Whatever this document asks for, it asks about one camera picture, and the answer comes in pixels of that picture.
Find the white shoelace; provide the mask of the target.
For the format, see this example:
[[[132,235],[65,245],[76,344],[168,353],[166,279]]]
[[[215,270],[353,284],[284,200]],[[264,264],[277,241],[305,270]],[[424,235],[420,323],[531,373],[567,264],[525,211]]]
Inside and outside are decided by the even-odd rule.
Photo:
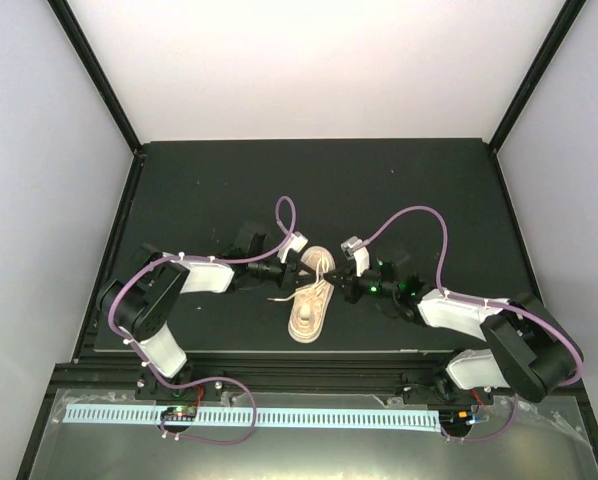
[[[318,293],[326,287],[326,274],[332,271],[335,263],[328,256],[320,255],[316,266],[310,267],[300,259],[289,259],[282,275],[281,289],[291,291],[286,297],[269,297],[271,302],[287,302],[292,300],[301,290],[316,290]]]

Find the beige lace sneaker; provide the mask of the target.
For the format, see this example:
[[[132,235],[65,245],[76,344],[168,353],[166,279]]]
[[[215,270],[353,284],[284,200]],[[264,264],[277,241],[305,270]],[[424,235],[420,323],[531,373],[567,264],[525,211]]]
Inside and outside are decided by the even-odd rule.
[[[325,274],[335,268],[332,254],[324,247],[308,248],[301,261],[315,272],[315,280],[298,289],[292,297],[293,305],[288,322],[290,337],[296,342],[314,342],[321,334],[334,286]]]

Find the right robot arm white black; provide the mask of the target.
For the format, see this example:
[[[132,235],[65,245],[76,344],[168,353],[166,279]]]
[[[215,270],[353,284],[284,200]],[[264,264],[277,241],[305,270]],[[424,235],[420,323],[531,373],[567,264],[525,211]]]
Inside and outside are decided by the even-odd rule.
[[[362,273],[343,266],[324,279],[340,288],[349,303],[363,296],[391,302],[411,324],[458,332],[482,341],[447,361],[433,379],[436,396],[455,403],[474,388],[509,388],[519,397],[541,402],[558,387],[577,383],[584,356],[544,304],[531,294],[513,299],[481,298],[435,287],[416,271],[385,260]]]

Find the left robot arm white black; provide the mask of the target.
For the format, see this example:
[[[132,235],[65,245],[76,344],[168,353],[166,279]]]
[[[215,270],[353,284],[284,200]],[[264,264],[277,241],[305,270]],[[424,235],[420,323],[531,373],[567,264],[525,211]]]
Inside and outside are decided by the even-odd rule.
[[[266,233],[244,225],[235,241],[218,256],[170,254],[150,245],[140,251],[141,266],[130,279],[110,280],[98,293],[97,309],[110,330],[133,348],[145,367],[159,374],[158,386],[172,399],[186,397],[194,376],[187,355],[168,326],[185,294],[224,294],[250,280],[271,281],[292,302],[291,336],[312,342],[321,332],[332,288],[325,276],[334,268],[332,255],[311,247],[298,231],[284,229],[282,242],[266,249]]]

